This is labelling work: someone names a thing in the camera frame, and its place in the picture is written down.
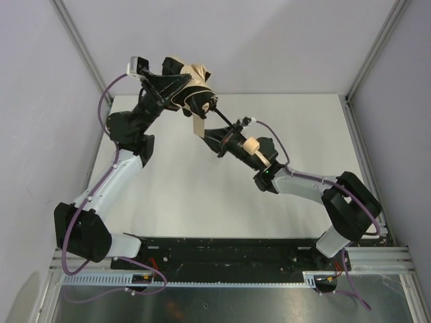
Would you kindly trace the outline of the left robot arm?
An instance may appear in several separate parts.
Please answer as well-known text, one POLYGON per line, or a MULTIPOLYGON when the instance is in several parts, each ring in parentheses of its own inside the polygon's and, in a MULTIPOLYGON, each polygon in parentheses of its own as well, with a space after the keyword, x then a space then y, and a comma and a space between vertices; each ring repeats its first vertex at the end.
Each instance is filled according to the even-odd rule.
POLYGON ((129 234, 112 234, 105 221, 118 195, 140 173, 154 151, 155 137, 147 129, 171 107, 171 99, 191 80, 189 74, 154 75, 142 68, 138 103, 129 111, 106 119, 115 153, 107 171, 71 204, 59 203, 54 212, 57 245, 62 257, 68 253, 90 262, 106 257, 134 258, 141 240, 129 234))

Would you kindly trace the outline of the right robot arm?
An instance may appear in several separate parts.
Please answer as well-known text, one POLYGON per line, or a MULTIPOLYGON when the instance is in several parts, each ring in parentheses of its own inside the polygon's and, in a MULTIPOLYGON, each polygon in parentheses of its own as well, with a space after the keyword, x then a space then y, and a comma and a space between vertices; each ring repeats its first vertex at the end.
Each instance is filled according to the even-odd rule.
POLYGON ((277 160, 278 152, 272 138, 249 137, 242 134, 241 122, 219 129, 207 129, 203 140, 218 158, 227 153, 257 171, 253 180, 262 192, 290 194, 314 201, 326 209, 331 227, 316 241, 317 254, 333 258, 352 242, 376 228, 382 206, 363 182, 353 173, 340 176, 318 176, 292 169, 277 160))

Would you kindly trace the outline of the beige folding umbrella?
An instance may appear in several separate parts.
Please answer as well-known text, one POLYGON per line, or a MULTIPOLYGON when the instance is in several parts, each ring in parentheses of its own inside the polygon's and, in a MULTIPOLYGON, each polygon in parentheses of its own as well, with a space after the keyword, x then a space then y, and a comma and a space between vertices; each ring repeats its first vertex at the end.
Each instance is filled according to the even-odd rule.
MULTIPOLYGON (((225 123, 225 127, 233 127, 230 122, 218 110, 218 97, 208 86, 207 81, 211 73, 202 64, 186 64, 176 57, 166 57, 162 63, 163 75, 190 74, 191 80, 177 94, 171 98, 175 108, 181 109, 186 117, 193 120, 193 133, 204 138, 205 120, 208 112, 216 113, 225 123)), ((243 148, 244 157, 238 158, 254 170, 265 170, 271 165, 272 153, 263 153, 259 140, 244 135, 240 146, 243 148)))

